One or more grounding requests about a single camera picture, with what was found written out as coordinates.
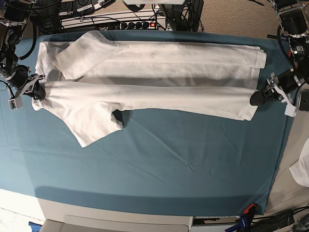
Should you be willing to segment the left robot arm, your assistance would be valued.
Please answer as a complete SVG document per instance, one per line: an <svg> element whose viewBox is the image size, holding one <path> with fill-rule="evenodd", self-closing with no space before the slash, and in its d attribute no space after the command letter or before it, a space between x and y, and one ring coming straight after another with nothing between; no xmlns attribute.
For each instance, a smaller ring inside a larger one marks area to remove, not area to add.
<svg viewBox="0 0 309 232"><path fill-rule="evenodd" d="M270 0L280 22L277 41L291 68L280 75L272 74L263 88L250 98L252 106L271 101L296 105L299 90L309 83L309 14L307 0Z"/></svg>

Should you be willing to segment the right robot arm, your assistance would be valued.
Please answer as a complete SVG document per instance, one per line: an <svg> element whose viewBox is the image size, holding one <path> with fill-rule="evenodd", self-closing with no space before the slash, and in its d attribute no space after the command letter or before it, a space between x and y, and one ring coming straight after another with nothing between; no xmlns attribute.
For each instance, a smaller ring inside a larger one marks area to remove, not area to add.
<svg viewBox="0 0 309 232"><path fill-rule="evenodd" d="M22 40L35 3L34 0L5 0L0 8L0 77L1 82L6 84L12 100L20 95L27 95L35 100L45 98L45 91L39 82L43 76L30 75L29 67L18 64L19 60L29 57L35 48L35 25L31 49L21 57L15 54L16 45Z"/></svg>

